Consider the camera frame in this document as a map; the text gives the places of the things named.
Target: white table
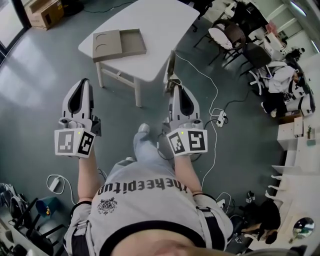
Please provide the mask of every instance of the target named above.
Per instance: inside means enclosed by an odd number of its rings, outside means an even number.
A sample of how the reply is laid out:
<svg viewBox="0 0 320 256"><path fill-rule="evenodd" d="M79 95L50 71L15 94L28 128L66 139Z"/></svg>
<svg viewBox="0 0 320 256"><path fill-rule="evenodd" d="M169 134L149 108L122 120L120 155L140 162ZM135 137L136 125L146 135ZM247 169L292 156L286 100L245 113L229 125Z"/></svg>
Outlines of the white table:
<svg viewBox="0 0 320 256"><path fill-rule="evenodd" d="M13 243L15 245L21 245L27 251L32 250L36 256L49 256L44 251L35 246L30 240L24 237L18 230L11 228Z"/></svg>
<svg viewBox="0 0 320 256"><path fill-rule="evenodd" d="M151 82L198 17L199 12L177 0L139 0L123 9L94 32L80 45L79 51L92 58L93 34L110 30L140 29L147 49L146 54L112 59L96 63L99 85L104 87L102 73L134 88L135 104L141 107L140 80ZM118 72L102 68L102 64ZM133 77L133 82L121 76Z"/></svg>

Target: power adapter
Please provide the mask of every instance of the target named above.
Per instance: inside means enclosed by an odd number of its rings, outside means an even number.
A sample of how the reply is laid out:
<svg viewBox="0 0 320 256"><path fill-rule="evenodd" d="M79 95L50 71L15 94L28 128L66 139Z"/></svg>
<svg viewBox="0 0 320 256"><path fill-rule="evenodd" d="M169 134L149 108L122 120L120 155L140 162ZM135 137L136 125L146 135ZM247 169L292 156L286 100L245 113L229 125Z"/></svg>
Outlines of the power adapter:
<svg viewBox="0 0 320 256"><path fill-rule="evenodd" d="M60 178L59 177L54 178L53 182L49 187L49 190L54 192L59 183L60 183Z"/></svg>

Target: table leg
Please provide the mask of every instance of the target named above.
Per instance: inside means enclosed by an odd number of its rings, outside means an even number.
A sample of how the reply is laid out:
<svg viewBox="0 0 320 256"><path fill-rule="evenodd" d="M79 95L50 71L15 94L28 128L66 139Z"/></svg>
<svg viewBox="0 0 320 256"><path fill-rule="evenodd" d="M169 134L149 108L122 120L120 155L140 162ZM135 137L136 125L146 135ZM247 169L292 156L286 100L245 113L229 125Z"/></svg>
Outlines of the table leg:
<svg viewBox="0 0 320 256"><path fill-rule="evenodd" d="M141 87L140 80L138 78L133 78L134 83L134 93L135 93L135 105L141 107Z"/></svg>
<svg viewBox="0 0 320 256"><path fill-rule="evenodd" d="M211 62L209 63L209 66L212 64L212 62L214 62L219 57L220 53L221 53L221 47L219 45L219 53L211 60Z"/></svg>
<svg viewBox="0 0 320 256"><path fill-rule="evenodd" d="M102 81L102 72L101 72L100 62L96 63L96 71L98 72L99 85L100 85L101 88L103 88L104 87L104 82Z"/></svg>

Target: gray pants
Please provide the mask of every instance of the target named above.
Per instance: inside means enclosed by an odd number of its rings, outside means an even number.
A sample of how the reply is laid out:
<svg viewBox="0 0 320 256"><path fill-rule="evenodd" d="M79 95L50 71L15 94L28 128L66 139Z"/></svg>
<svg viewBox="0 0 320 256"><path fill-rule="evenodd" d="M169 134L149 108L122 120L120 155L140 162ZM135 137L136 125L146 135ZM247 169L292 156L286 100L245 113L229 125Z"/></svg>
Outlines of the gray pants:
<svg viewBox="0 0 320 256"><path fill-rule="evenodd" d="M169 161L161 158L159 154L163 156L161 152L158 154L158 149L150 141L148 133L141 131L138 132L133 139L133 149L137 162L152 164L153 166L162 167L167 169L170 173L174 174L174 170ZM114 165L109 175L112 175L116 171L122 169L125 166L133 163L130 160L122 160Z"/></svg>

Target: cardboard box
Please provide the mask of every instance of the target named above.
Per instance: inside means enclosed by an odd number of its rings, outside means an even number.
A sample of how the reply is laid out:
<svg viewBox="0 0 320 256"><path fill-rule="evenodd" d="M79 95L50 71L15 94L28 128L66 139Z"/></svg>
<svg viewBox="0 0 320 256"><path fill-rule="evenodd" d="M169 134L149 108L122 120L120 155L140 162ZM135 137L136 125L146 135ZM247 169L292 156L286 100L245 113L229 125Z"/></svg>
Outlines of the cardboard box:
<svg viewBox="0 0 320 256"><path fill-rule="evenodd" d="M51 28L64 16L61 0L33 0L24 9L31 25L44 30Z"/></svg>
<svg viewBox="0 0 320 256"><path fill-rule="evenodd" d="M299 118L302 117L302 112L301 110L294 110L294 111L290 111L285 113L284 116L279 117L279 124L283 125L283 124L288 124L288 123L293 123L295 121L295 118Z"/></svg>
<svg viewBox="0 0 320 256"><path fill-rule="evenodd" d="M146 54L147 49L139 28L110 30L93 34L93 62L103 62Z"/></svg>

